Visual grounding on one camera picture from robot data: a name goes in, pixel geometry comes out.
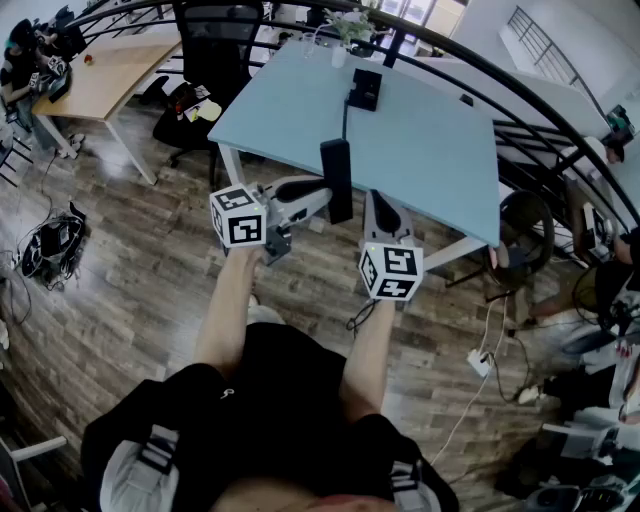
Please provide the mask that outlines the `wooden desk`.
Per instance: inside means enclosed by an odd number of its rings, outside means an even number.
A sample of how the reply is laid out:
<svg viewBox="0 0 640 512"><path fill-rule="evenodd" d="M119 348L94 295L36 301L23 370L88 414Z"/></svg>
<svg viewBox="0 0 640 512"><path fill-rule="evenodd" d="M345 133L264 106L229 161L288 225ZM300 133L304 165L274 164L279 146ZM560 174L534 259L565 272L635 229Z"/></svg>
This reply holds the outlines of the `wooden desk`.
<svg viewBox="0 0 640 512"><path fill-rule="evenodd" d="M77 118L104 123L140 174L148 183L155 184L156 175L125 134L118 113L134 93L180 49L181 38L175 30L95 42L70 64L68 91L54 102L46 97L39 98L33 105L32 113L60 148L73 159L77 157L77 152L55 126L53 119ZM87 54L93 56L91 65L84 63Z"/></svg>

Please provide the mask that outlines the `green plant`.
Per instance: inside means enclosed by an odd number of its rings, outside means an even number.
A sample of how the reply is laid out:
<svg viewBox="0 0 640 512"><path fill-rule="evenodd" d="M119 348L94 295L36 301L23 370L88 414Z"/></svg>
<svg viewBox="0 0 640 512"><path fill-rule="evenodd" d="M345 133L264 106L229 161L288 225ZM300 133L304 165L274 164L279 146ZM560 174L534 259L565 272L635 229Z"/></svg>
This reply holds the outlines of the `green plant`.
<svg viewBox="0 0 640 512"><path fill-rule="evenodd" d="M337 31L340 45L344 48L350 47L355 40L369 42L372 36L384 33L369 19L371 12L368 8L353 8L351 11L324 9L327 22Z"/></svg>

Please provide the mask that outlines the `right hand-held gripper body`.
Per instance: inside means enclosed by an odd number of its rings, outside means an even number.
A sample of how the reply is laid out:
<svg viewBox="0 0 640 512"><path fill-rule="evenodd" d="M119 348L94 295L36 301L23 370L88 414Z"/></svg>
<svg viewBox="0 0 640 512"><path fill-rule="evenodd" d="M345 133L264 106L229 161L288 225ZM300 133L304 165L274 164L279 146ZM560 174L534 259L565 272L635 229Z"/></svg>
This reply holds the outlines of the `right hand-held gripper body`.
<svg viewBox="0 0 640 512"><path fill-rule="evenodd" d="M423 249L410 230L366 230L358 270L371 299L409 301L423 277Z"/></svg>

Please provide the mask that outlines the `black office chair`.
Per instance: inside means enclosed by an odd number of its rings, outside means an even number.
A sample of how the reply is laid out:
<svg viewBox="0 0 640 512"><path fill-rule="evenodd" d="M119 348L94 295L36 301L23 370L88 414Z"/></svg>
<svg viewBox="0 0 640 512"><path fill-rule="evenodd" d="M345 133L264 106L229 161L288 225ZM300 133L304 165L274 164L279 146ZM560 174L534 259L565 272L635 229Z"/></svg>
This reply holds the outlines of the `black office chair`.
<svg viewBox="0 0 640 512"><path fill-rule="evenodd" d="M160 103L164 112L153 137L177 149L169 157L174 168L191 151L209 153L214 170L218 145L208 139L215 123L201 117L190 121L187 110L201 100L196 89L204 87L206 99L226 110L250 80L249 61L263 19L259 0L182 0L173 4L181 37L184 82L165 93L166 77L156 79L144 92L144 100Z"/></svg>

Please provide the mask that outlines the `white power strip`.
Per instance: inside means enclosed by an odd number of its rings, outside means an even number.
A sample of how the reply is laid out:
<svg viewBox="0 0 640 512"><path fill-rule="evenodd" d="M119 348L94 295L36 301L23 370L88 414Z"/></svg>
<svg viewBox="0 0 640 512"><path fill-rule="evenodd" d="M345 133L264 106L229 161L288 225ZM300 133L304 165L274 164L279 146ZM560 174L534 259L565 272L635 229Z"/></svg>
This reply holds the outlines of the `white power strip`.
<svg viewBox="0 0 640 512"><path fill-rule="evenodd" d="M472 349L467 355L467 362L481 378L486 378L493 367L493 355L487 351Z"/></svg>

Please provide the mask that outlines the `person's black shirt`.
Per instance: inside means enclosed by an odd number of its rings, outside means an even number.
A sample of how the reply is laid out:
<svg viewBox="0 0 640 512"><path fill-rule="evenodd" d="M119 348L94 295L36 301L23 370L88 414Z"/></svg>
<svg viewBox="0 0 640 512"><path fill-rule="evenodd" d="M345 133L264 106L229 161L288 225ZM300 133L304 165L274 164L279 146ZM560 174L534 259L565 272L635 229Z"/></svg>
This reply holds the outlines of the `person's black shirt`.
<svg viewBox="0 0 640 512"><path fill-rule="evenodd" d="M320 497L458 512L450 486L382 415L346 420L344 358L289 325L248 326L226 379L207 364L141 382L90 423L81 466L97 512L210 512L231 485L276 479Z"/></svg>

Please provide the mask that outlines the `person's right forearm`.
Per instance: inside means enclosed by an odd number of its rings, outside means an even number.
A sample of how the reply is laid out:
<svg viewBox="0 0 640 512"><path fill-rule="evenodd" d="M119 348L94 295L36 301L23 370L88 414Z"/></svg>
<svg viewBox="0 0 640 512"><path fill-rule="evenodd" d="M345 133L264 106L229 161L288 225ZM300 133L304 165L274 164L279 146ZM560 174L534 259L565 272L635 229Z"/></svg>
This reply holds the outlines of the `person's right forearm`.
<svg viewBox="0 0 640 512"><path fill-rule="evenodd" d="M381 412L395 314L394 302L380 301L370 307L365 319L357 321L339 388L343 413L350 423Z"/></svg>

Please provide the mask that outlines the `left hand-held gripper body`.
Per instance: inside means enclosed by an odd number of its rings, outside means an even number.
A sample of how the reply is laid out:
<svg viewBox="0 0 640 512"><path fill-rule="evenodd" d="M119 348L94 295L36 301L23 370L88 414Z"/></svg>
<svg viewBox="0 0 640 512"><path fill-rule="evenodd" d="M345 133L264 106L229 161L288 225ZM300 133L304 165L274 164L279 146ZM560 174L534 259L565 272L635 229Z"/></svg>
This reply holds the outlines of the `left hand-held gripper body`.
<svg viewBox="0 0 640 512"><path fill-rule="evenodd" d="M290 228L277 196L283 185L235 184L209 195L213 226L226 251L261 246L268 265L291 251Z"/></svg>

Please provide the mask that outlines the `black telephone handset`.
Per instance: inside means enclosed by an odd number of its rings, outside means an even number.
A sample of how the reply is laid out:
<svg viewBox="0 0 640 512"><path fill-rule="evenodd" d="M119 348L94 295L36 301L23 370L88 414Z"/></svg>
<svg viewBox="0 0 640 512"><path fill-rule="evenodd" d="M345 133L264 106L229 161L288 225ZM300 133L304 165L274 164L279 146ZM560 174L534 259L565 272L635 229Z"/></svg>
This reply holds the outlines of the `black telephone handset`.
<svg viewBox="0 0 640 512"><path fill-rule="evenodd" d="M322 169L332 197L328 203L330 222L335 225L353 218L350 145L334 139L320 145Z"/></svg>

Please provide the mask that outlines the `yellow item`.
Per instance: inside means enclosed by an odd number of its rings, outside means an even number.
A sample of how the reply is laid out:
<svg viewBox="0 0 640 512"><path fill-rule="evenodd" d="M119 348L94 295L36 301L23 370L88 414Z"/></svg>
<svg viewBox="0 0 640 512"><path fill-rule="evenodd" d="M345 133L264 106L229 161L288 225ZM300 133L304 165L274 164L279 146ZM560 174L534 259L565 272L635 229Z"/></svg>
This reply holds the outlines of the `yellow item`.
<svg viewBox="0 0 640 512"><path fill-rule="evenodd" d="M204 99L191 108L189 119L194 122L198 119L214 122L221 115L222 108L210 99Z"/></svg>

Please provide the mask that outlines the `black rectangular box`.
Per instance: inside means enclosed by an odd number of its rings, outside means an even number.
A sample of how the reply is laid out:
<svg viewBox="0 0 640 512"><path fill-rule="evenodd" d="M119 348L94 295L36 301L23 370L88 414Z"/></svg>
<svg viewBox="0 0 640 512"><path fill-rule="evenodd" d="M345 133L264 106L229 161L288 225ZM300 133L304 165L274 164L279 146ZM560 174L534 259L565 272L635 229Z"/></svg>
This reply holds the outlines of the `black rectangular box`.
<svg viewBox="0 0 640 512"><path fill-rule="evenodd" d="M369 70L355 69L353 87L347 96L351 107L375 112L380 93L382 75Z"/></svg>

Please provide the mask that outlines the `person's left forearm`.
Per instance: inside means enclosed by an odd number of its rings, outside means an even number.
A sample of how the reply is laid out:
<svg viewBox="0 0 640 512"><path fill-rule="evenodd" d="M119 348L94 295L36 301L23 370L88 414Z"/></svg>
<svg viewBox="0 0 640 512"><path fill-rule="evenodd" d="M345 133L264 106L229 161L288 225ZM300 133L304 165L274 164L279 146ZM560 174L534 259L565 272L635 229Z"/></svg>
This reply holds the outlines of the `person's left forearm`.
<svg viewBox="0 0 640 512"><path fill-rule="evenodd" d="M255 269L262 253L261 246L230 250L198 332L193 362L212 366L226 379L242 358Z"/></svg>

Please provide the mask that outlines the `round brown stool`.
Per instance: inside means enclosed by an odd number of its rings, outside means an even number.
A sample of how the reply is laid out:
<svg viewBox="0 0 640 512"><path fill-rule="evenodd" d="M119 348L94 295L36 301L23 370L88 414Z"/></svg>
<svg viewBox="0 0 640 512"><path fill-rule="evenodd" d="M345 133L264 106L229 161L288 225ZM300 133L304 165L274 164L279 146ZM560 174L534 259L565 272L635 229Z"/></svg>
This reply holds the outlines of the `round brown stool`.
<svg viewBox="0 0 640 512"><path fill-rule="evenodd" d="M497 248L489 247L484 264L500 289L497 298L514 295L549 262L554 249L554 219L538 195L518 190L500 205Z"/></svg>

